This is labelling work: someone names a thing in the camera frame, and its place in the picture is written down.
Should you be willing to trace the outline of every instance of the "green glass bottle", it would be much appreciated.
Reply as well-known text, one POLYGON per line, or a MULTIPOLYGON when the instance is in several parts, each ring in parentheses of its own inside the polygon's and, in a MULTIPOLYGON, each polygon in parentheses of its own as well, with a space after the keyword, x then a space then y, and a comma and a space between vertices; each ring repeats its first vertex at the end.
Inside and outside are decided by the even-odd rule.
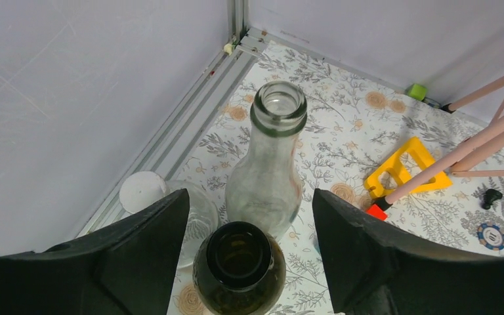
POLYGON ((285 258, 275 239, 247 222, 213 232, 194 259, 194 286, 213 314, 266 314, 285 285, 285 258))

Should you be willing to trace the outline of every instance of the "glass bottle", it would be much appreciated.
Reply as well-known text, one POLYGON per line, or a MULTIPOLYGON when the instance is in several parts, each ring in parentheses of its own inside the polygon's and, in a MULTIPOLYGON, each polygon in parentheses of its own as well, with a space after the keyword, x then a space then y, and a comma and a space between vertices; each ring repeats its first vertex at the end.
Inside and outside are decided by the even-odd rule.
POLYGON ((185 188, 190 197, 186 232, 178 257, 177 268, 190 266, 202 242, 219 226, 215 204, 198 185, 185 180, 165 181, 154 172, 143 171, 129 176, 119 191, 119 202, 128 213, 139 212, 157 200, 185 188))
POLYGON ((306 125, 306 98, 292 83, 262 86, 250 109, 248 153, 226 184, 229 221, 246 221, 279 240, 301 202, 303 182, 294 165, 295 145, 306 125))
POLYGON ((193 281, 213 314, 265 314, 285 285, 285 258, 276 240, 248 222, 221 226, 200 246, 193 281))

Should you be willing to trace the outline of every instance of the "floral tablecloth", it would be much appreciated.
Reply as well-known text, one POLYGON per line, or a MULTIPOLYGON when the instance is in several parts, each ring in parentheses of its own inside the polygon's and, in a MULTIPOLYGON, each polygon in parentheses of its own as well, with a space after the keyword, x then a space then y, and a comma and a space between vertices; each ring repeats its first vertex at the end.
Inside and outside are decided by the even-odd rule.
MULTIPOLYGON (((371 199, 363 187, 364 179, 409 138, 419 137, 438 159, 481 127, 305 53, 270 43, 178 176, 202 185, 224 222, 225 183, 231 168, 246 155, 253 96, 261 85, 273 80, 287 80, 303 89, 308 123, 295 156, 305 183, 303 202, 280 242, 287 279, 283 295, 269 314, 331 314, 322 260, 314 248, 314 189, 331 190, 366 209, 371 199)), ((402 157, 402 162, 412 173, 417 172, 409 156, 402 157)), ((504 169, 504 149, 476 169, 504 169)), ((504 256, 504 177, 451 179, 453 186, 445 190, 402 198, 388 210, 387 222, 437 243, 504 256), (503 199, 484 210, 480 202, 488 188, 501 191, 503 199), (482 226, 493 229, 492 233, 478 233, 482 226)), ((497 272, 491 276, 501 276, 497 272)), ((192 267, 177 272, 169 314, 208 314, 191 277, 192 267)))

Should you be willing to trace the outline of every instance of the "clear container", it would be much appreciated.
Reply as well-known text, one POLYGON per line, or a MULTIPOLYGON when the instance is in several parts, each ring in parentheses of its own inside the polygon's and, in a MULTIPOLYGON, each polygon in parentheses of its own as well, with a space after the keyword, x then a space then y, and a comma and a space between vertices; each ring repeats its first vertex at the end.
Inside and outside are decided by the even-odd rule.
POLYGON ((294 165, 295 146, 306 125, 306 98, 298 86, 274 81, 262 86, 250 110, 248 153, 227 182, 229 221, 258 226, 277 240, 295 219, 303 182, 294 165))
POLYGON ((266 314, 285 286, 285 258, 274 238, 247 222, 221 226, 200 247, 194 287, 213 314, 266 314))
POLYGON ((141 211, 157 200, 185 188, 190 196, 190 211, 177 268, 190 266, 202 242, 219 226, 215 204, 202 187, 185 180, 164 179, 154 172, 137 172, 129 176, 119 192, 121 205, 128 213, 141 211))

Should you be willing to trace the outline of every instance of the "white wall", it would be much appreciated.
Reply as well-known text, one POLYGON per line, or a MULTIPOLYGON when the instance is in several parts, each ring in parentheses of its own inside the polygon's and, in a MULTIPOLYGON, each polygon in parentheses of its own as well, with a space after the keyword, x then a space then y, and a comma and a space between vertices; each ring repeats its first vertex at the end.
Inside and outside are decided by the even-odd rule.
POLYGON ((74 237, 227 39, 226 0, 0 0, 0 255, 74 237))
MULTIPOLYGON (((251 24, 452 102, 504 75, 504 0, 254 0, 251 24)), ((504 89, 461 111, 489 121, 504 89)))

